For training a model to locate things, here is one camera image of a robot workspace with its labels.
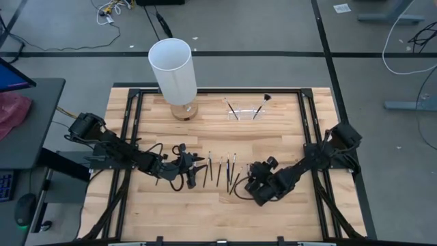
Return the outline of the dark grey side desk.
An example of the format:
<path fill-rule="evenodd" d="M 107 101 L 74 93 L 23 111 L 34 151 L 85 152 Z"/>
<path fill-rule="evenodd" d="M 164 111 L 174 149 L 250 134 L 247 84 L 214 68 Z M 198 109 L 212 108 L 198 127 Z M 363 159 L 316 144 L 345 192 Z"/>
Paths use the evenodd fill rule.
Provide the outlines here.
<path fill-rule="evenodd" d="M 0 141 L 0 169 L 30 169 L 38 162 L 65 79 L 36 79 L 37 86 L 18 90 L 32 99 L 24 122 Z"/>

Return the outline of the grey desk foot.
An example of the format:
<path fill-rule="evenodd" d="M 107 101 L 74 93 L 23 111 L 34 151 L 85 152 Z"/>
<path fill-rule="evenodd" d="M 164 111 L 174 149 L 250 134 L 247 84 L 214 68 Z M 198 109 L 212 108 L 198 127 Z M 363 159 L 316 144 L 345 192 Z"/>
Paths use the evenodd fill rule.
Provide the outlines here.
<path fill-rule="evenodd" d="M 384 108 L 388 110 L 437 112 L 437 96 L 421 94 L 415 101 L 385 101 Z"/>
<path fill-rule="evenodd" d="M 392 10 L 382 14 L 359 14 L 357 21 L 368 23 L 386 23 L 417 25 L 425 20 L 423 16 L 407 14 L 406 11 L 412 5 L 414 0 L 397 0 Z"/>

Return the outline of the red-tipped thin makeup brush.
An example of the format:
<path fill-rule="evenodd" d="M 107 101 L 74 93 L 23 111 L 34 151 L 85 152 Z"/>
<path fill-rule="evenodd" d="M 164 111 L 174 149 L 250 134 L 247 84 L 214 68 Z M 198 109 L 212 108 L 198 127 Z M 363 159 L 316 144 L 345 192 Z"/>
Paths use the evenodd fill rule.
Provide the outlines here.
<path fill-rule="evenodd" d="M 224 97 L 224 100 L 227 104 L 227 106 L 230 108 L 232 114 L 234 115 L 236 120 L 239 120 L 239 117 L 237 116 L 236 112 L 234 111 L 233 107 L 231 106 L 230 102 L 228 101 L 228 99 L 226 97 Z"/>

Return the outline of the white shade wooden base lamp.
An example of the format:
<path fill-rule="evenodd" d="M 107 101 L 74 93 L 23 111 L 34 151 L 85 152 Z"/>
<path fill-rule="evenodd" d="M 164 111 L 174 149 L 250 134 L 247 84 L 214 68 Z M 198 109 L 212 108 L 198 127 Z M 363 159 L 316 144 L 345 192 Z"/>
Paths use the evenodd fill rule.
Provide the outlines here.
<path fill-rule="evenodd" d="M 198 112 L 197 82 L 190 46 L 183 40 L 167 38 L 149 50 L 148 61 L 174 118 L 192 120 Z"/>

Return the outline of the black computer mouse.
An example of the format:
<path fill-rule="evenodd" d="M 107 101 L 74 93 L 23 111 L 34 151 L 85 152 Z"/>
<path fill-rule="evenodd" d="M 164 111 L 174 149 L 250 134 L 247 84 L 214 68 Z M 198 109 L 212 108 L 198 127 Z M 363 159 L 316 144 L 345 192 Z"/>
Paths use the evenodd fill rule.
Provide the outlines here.
<path fill-rule="evenodd" d="M 14 209 L 14 219 L 18 226 L 27 227 L 33 221 L 34 212 L 36 211 L 36 196 L 27 193 L 20 197 Z"/>

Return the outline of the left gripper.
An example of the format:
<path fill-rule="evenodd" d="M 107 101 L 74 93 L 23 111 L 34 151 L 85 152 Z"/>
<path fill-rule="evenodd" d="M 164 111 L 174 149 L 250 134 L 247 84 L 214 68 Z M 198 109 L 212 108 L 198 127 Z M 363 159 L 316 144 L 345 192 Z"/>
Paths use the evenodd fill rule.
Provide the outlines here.
<path fill-rule="evenodd" d="M 181 185 L 179 189 L 183 189 L 185 181 L 187 181 L 187 185 L 189 189 L 192 189 L 196 186 L 196 174 L 203 168 L 207 168 L 207 165 L 194 165 L 195 162 L 204 160 L 203 157 L 197 156 L 197 154 L 191 154 L 186 151 L 186 145 L 181 143 L 178 146 L 174 146 L 177 150 L 173 151 L 174 154 L 178 156 L 177 158 L 177 166 L 179 167 L 178 175 L 181 178 Z"/>

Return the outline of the black metal table frame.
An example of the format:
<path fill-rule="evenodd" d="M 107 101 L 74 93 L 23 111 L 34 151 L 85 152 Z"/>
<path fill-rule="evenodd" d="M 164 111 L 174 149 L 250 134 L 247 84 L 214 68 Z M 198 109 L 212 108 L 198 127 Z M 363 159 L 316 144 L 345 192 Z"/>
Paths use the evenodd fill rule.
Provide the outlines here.
<path fill-rule="evenodd" d="M 263 90 L 234 91 L 214 88 L 197 95 L 199 112 L 189 122 L 175 120 L 169 105 L 160 94 L 147 92 L 134 100 L 140 115 L 132 115 L 128 133 L 136 133 L 142 150 L 152 148 L 170 153 L 174 145 L 186 144 L 188 151 L 203 158 L 212 153 L 213 181 L 205 173 L 197 174 L 197 184 L 188 189 L 181 180 L 169 184 L 138 171 L 130 177 L 130 186 L 122 226 L 122 241 L 147 242 L 157 239 L 165 244 L 201 246 L 248 246 L 287 241 L 320 241 L 322 230 L 311 173 L 305 173 L 295 189 L 278 202 L 258 206 L 249 199 L 242 185 L 229 195 L 226 186 L 226 162 L 232 165 L 236 153 L 234 176 L 246 175 L 246 164 L 265 161 L 269 156 L 280 167 L 298 162 L 307 142 L 320 139 L 324 131 L 338 123 L 333 96 L 328 88 L 289 90 L 279 88 L 264 106 L 260 120 L 228 120 L 230 109 L 261 105 Z M 223 157 L 218 187 L 216 179 Z"/>

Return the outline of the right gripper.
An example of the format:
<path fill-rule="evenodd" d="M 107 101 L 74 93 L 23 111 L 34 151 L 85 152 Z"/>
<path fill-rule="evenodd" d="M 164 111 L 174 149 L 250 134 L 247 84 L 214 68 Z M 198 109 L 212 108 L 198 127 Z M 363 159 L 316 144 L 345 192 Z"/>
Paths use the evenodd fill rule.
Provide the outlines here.
<path fill-rule="evenodd" d="M 278 161 L 269 156 L 266 161 L 249 163 L 250 175 L 244 189 L 252 196 L 258 206 L 263 206 L 271 200 L 275 192 L 268 179 L 273 177 L 272 169 L 278 166 Z"/>

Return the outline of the fan makeup brush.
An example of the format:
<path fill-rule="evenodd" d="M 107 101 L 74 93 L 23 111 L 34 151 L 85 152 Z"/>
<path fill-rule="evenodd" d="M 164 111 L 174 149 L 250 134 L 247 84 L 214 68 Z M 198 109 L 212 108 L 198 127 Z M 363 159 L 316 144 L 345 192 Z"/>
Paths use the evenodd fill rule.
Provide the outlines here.
<path fill-rule="evenodd" d="M 264 100 L 263 103 L 257 108 L 257 111 L 254 113 L 252 120 L 254 120 L 259 112 L 261 111 L 262 107 L 272 98 L 270 94 L 264 94 Z"/>

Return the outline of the black side desk leg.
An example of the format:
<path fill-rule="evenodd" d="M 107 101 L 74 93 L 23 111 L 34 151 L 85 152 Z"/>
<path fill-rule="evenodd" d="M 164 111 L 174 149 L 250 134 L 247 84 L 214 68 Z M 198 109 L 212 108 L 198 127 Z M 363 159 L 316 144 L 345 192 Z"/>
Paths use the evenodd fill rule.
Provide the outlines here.
<path fill-rule="evenodd" d="M 38 233 L 49 204 L 74 204 L 83 200 L 89 182 L 90 161 L 87 152 L 53 152 L 43 148 L 37 166 L 45 174 L 37 198 L 30 233 Z"/>

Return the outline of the black box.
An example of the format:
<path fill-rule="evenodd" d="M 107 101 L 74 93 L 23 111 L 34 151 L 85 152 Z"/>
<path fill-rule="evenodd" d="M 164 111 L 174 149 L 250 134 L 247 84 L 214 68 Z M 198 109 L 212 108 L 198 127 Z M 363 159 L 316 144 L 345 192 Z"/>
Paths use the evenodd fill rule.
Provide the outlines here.
<path fill-rule="evenodd" d="M 135 0 L 137 5 L 184 5 L 186 0 Z"/>

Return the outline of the clear acrylic brush organizer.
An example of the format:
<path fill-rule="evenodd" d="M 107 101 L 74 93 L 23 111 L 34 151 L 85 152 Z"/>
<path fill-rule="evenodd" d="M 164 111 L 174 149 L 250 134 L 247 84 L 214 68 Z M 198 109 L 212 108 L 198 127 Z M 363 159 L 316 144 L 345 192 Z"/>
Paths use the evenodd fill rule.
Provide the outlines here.
<path fill-rule="evenodd" d="M 227 119 L 238 121 L 260 120 L 265 114 L 266 110 L 264 109 L 258 111 L 255 107 L 237 106 L 235 109 L 229 109 L 227 111 Z"/>

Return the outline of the computer monitor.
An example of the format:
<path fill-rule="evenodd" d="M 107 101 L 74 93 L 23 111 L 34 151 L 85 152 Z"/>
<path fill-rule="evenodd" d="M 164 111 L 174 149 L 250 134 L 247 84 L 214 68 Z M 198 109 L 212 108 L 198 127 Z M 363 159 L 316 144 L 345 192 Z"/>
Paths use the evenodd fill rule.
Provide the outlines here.
<path fill-rule="evenodd" d="M 36 82 L 0 58 L 0 92 L 10 92 L 36 86 Z"/>

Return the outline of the black keyboard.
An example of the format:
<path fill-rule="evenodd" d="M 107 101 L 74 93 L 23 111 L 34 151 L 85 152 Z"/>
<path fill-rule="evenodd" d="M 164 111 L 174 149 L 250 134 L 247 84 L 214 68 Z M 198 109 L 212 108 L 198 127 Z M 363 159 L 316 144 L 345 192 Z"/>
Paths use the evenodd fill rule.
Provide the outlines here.
<path fill-rule="evenodd" d="M 0 169 L 0 202 L 10 201 L 14 193 L 15 171 Z"/>

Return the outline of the pink cloth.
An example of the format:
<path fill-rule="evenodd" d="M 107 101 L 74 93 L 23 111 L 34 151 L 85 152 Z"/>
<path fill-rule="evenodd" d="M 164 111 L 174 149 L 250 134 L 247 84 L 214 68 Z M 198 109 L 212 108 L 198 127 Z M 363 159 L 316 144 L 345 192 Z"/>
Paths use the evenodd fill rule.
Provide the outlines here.
<path fill-rule="evenodd" d="M 0 141 L 27 116 L 32 99 L 15 92 L 0 93 Z"/>

